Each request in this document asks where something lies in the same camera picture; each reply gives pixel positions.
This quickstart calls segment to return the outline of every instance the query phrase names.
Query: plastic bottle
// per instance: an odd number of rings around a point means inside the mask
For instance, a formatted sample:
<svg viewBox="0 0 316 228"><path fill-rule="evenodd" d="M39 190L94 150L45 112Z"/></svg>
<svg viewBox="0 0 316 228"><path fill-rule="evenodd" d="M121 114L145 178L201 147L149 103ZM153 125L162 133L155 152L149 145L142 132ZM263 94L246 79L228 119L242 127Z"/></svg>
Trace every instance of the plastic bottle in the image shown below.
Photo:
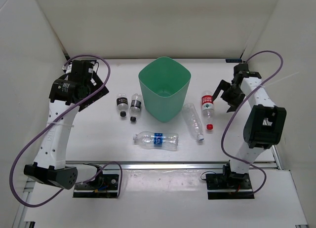
<svg viewBox="0 0 316 228"><path fill-rule="evenodd" d="M198 141L204 140L203 128L197 111L192 103L187 103L182 108L184 120L189 128L191 135Z"/></svg>
<svg viewBox="0 0 316 228"><path fill-rule="evenodd" d="M213 129L214 103L213 93L204 91L202 93L202 120L206 124L207 130Z"/></svg>
<svg viewBox="0 0 316 228"><path fill-rule="evenodd" d="M140 110L142 108L142 104L143 104L142 95L138 95L137 93L135 93L132 96L132 102L129 108L129 115L130 115L131 122L136 122L137 117L140 116Z"/></svg>
<svg viewBox="0 0 316 228"><path fill-rule="evenodd" d="M128 102L126 94L119 94L117 96L117 108L119 110L119 115L121 117L126 116L126 111L128 110Z"/></svg>
<svg viewBox="0 0 316 228"><path fill-rule="evenodd" d="M141 145L152 145L155 148L168 149L178 146L179 135L176 133L152 133L145 131L135 134L133 140L135 143Z"/></svg>

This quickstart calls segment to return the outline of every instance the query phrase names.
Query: green bucket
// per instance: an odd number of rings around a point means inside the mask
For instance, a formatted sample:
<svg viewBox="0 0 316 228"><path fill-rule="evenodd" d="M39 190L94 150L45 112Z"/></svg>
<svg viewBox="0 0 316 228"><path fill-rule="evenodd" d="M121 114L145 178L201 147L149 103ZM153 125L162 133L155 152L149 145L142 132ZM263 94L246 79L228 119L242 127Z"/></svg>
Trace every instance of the green bucket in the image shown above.
<svg viewBox="0 0 316 228"><path fill-rule="evenodd" d="M168 122L182 109L191 73L178 62L161 57L138 75L145 108L156 119Z"/></svg>

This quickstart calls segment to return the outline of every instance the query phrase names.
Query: black mounting plate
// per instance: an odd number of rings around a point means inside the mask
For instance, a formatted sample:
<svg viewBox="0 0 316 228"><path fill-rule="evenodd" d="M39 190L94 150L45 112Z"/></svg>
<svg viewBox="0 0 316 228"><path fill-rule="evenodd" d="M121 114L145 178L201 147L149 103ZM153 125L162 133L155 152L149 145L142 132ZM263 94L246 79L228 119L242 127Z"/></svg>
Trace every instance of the black mounting plate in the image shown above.
<svg viewBox="0 0 316 228"><path fill-rule="evenodd" d="M223 174L206 174L207 196L209 200L216 199L254 199L249 175L236 186L229 187Z"/></svg>
<svg viewBox="0 0 316 228"><path fill-rule="evenodd" d="M95 192L95 188L87 184L76 184L73 197L80 198L116 198L118 196L119 175L118 174L103 174L103 185L107 185L106 190Z"/></svg>

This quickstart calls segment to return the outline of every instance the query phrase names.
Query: red bottle cap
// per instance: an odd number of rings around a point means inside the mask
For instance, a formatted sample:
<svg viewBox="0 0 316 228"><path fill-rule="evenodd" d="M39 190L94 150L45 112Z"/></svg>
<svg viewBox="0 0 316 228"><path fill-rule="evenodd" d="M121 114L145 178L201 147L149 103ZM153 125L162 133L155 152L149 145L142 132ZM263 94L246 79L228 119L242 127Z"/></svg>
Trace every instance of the red bottle cap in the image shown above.
<svg viewBox="0 0 316 228"><path fill-rule="evenodd" d="M208 125L206 126L206 128L207 128L207 130L212 130L212 129L213 129L213 124L208 124Z"/></svg>

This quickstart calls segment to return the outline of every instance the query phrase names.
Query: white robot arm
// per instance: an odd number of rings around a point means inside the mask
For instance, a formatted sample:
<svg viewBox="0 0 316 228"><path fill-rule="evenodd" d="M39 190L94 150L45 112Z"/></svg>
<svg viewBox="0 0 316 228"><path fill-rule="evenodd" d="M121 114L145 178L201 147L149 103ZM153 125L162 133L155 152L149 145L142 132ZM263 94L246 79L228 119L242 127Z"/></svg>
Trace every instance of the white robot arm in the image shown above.
<svg viewBox="0 0 316 228"><path fill-rule="evenodd" d="M93 72L94 63L91 61L74 60L66 74L55 80L49 95L50 124L62 112L85 98L102 85L100 78ZM66 148L75 116L90 104L108 93L104 87L102 91L76 107L45 134L39 152L33 164L25 165L24 174L35 181L63 189L71 189L75 183L92 178L99 169L94 165L80 165L77 167L66 165ZM98 177L91 183L98 183Z"/></svg>
<svg viewBox="0 0 316 228"><path fill-rule="evenodd" d="M213 99L215 100L223 90L221 98L230 106L227 112L232 112L242 103L245 96L261 83L258 72L249 71L248 64L238 64L234 67L232 83L222 80L214 92ZM285 108L276 106L264 88L254 92L248 101L251 112L243 129L244 142L235 155L242 161L231 159L223 167L222 175L208 175L209 181L213 184L211 187L214 189L236 189L236 185L237 188L240 185L243 186L242 189L251 188L248 163L252 164L262 152L280 142L286 118Z"/></svg>

